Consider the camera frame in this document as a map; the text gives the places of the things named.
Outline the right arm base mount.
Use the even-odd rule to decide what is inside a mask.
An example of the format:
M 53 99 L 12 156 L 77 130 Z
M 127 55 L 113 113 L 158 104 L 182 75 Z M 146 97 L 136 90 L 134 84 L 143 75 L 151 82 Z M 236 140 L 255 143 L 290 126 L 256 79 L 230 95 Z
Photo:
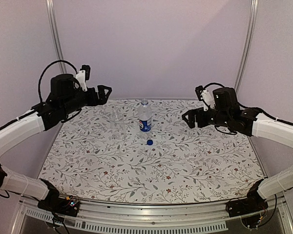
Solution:
M 226 211 L 229 217 L 247 215 L 263 211 L 267 208 L 267 201 L 263 199 L 257 191 L 248 192 L 246 198 L 237 198 L 235 200 L 229 200 L 226 203 Z

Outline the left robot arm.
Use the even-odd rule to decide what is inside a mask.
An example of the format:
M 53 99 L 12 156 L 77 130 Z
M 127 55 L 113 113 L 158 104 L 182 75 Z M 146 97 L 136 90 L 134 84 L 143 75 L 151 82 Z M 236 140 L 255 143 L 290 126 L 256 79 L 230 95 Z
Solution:
M 71 120 L 83 107 L 106 104 L 112 89 L 104 85 L 88 88 L 88 79 L 84 70 L 78 71 L 76 75 L 61 74 L 53 77 L 46 101 L 34 105 L 22 116 L 0 127 L 0 157 L 26 139 L 48 131 L 60 122 Z M 0 190 L 43 200 L 53 212 L 63 207 L 58 190 L 50 182 L 32 179 L 1 164 Z

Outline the blue bottle cap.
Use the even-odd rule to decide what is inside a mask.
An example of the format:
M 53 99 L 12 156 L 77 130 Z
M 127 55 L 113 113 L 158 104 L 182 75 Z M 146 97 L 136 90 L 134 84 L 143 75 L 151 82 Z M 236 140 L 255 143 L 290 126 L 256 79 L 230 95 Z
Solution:
M 151 140 L 151 139 L 149 139 L 149 140 L 147 140 L 147 145 L 152 145 L 153 144 L 153 140 Z

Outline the blue label plastic bottle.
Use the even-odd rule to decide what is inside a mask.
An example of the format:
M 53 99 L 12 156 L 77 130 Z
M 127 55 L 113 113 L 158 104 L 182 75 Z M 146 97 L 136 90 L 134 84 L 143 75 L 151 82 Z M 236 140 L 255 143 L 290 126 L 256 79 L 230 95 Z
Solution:
M 139 114 L 139 129 L 141 138 L 149 139 L 151 136 L 152 127 L 152 110 L 147 99 L 142 99 L 138 109 Z

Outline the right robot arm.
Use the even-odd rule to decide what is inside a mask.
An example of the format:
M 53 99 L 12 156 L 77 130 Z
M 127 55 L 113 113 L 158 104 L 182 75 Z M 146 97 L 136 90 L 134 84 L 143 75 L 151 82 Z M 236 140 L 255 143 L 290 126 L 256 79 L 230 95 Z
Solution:
M 182 114 L 188 127 L 225 127 L 231 134 L 261 137 L 293 148 L 293 123 L 272 117 L 261 108 L 241 105 L 234 88 L 220 87 L 210 93 L 206 87 L 198 86 L 195 92 L 204 105 Z M 252 213 L 261 206 L 262 200 L 292 188 L 293 165 L 254 183 L 243 201 L 243 209 Z

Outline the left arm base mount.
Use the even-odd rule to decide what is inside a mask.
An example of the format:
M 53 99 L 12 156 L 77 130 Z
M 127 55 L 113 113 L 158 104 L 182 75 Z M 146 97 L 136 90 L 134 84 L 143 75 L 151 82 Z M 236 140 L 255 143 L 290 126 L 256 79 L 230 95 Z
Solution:
M 41 181 L 47 186 L 48 193 L 45 199 L 38 202 L 38 208 L 51 213 L 77 217 L 80 200 L 72 195 L 65 198 L 60 197 L 60 193 L 55 186 L 45 179 L 41 179 Z

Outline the clear plastic bottle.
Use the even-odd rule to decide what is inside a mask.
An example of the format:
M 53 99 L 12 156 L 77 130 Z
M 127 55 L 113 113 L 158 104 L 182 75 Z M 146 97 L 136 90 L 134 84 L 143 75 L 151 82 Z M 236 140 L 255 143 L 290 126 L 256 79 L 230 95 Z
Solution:
M 123 141 L 126 137 L 123 114 L 119 109 L 113 109 L 110 117 L 110 128 L 114 140 Z

